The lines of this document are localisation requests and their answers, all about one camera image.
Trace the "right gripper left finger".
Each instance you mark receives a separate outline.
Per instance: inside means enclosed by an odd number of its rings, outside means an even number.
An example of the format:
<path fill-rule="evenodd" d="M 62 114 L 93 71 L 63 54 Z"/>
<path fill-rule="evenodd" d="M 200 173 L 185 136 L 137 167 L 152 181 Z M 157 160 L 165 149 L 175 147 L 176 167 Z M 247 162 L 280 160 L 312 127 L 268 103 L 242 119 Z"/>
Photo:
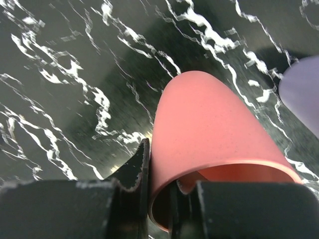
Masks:
<path fill-rule="evenodd" d="M 103 180 L 5 182 L 3 239 L 146 239 L 150 142 Z"/>

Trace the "pink plastic cup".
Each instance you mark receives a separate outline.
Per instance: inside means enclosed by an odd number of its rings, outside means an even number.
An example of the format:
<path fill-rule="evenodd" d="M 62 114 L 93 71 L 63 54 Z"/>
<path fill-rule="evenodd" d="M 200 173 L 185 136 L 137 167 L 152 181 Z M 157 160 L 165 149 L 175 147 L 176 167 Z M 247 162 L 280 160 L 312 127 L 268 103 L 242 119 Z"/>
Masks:
<path fill-rule="evenodd" d="M 169 224 L 168 186 L 175 180 L 186 191 L 197 180 L 301 182 L 239 97 L 202 71 L 174 77 L 156 111 L 149 216 L 165 232 Z"/>

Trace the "lavender plastic cup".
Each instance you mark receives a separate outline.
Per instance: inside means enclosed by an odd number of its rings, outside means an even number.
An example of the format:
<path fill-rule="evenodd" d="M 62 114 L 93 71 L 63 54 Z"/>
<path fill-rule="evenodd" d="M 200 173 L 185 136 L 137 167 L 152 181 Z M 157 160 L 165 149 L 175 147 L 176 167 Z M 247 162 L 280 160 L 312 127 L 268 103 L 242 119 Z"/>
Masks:
<path fill-rule="evenodd" d="M 279 83 L 284 105 L 316 136 L 319 136 L 319 57 L 299 60 Z"/>

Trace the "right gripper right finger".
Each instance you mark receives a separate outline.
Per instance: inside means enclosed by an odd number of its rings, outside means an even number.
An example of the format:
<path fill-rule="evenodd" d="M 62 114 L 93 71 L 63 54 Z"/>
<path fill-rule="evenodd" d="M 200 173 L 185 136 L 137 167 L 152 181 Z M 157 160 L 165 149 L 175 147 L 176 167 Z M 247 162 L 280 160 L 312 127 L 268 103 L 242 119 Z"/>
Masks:
<path fill-rule="evenodd" d="M 197 181 L 170 188 L 172 239 L 316 239 L 319 203 L 297 183 Z"/>

